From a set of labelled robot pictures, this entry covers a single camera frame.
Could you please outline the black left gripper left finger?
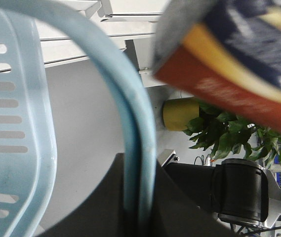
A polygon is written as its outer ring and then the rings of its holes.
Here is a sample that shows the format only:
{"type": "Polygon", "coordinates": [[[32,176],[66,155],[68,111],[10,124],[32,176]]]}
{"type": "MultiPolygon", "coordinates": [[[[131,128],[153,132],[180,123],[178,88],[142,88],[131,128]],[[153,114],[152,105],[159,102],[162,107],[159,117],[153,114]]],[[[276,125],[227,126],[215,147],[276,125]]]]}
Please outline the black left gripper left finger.
{"type": "Polygon", "coordinates": [[[123,153],[116,154],[108,172],[91,195],[41,237],[122,237],[123,153]]]}

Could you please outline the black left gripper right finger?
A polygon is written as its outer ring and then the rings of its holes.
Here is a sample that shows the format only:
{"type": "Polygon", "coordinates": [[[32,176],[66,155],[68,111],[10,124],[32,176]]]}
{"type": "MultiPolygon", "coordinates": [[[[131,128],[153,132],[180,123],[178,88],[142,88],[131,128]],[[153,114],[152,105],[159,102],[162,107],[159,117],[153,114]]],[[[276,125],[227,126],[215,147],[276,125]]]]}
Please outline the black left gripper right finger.
{"type": "Polygon", "coordinates": [[[154,237],[235,237],[236,234],[199,209],[157,164],[152,210],[154,237]]]}

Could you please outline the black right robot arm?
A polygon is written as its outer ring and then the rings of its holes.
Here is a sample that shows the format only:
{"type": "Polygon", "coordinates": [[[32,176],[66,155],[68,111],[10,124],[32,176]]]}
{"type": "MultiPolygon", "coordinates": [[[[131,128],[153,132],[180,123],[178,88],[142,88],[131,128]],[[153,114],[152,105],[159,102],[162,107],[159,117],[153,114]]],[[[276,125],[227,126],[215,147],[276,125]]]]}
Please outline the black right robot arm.
{"type": "Polygon", "coordinates": [[[216,166],[169,163],[164,170],[201,209],[226,223],[270,229],[281,219],[281,187],[259,164],[229,158],[216,166]]]}

